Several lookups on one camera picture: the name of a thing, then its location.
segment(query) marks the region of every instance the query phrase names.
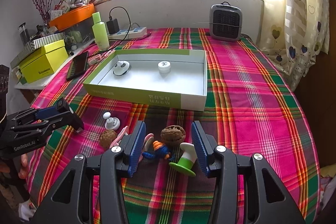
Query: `heart pattern curtain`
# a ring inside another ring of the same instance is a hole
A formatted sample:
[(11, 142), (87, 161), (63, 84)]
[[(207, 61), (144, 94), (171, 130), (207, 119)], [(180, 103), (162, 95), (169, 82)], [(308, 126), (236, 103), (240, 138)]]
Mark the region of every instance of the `heart pattern curtain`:
[(315, 57), (329, 50), (329, 0), (264, 0), (257, 46), (295, 90)]

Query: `human hand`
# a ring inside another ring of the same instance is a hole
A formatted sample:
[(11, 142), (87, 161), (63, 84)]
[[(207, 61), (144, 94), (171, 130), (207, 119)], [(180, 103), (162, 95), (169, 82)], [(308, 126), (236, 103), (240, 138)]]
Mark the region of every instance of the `human hand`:
[[(0, 172), (2, 173), (9, 173), (9, 167), (2, 161), (0, 161)], [(21, 155), (21, 168), (20, 172), (18, 173), (20, 179), (26, 179), (28, 177), (28, 155), (23, 154)]]

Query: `power adapter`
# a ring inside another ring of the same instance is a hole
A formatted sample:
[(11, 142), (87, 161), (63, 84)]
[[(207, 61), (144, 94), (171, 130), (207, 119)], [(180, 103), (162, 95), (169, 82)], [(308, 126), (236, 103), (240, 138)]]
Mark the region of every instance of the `power adapter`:
[(110, 17), (110, 20), (108, 22), (106, 22), (107, 25), (107, 29), (109, 30), (109, 34), (114, 34), (119, 32), (119, 24), (118, 24), (118, 20), (112, 19), (112, 17)]

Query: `orange tray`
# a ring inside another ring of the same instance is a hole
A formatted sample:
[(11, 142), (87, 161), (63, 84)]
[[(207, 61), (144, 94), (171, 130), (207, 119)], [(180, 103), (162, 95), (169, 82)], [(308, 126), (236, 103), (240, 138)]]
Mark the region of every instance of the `orange tray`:
[(54, 20), (51, 20), (49, 22), (49, 26), (55, 26), (57, 30), (63, 31), (89, 17), (92, 16), (92, 14), (95, 13), (95, 6), (93, 4), (89, 4), (80, 8), (77, 8), (75, 10), (72, 10), (70, 12), (67, 12), (64, 15), (61, 15), (58, 18), (55, 18)]

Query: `screw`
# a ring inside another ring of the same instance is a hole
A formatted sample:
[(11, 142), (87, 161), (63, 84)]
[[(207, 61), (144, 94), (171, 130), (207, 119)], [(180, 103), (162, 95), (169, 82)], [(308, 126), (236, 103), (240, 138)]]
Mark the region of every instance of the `screw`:
[(82, 154), (77, 154), (77, 155), (75, 156), (75, 160), (76, 160), (76, 161), (80, 161), (80, 160), (82, 160), (82, 159), (84, 159), (84, 156), (83, 156)]
[(113, 146), (111, 148), (111, 151), (114, 152), (114, 153), (118, 153), (121, 151), (121, 147), (120, 146)]
[(262, 159), (263, 159), (262, 154), (259, 154), (259, 153), (255, 153), (255, 154), (253, 155), (253, 157), (254, 157), (256, 160), (262, 160)]
[(218, 146), (216, 147), (216, 150), (217, 150), (218, 152), (225, 152), (225, 151), (226, 151), (226, 147), (223, 146), (223, 145), (218, 145)]

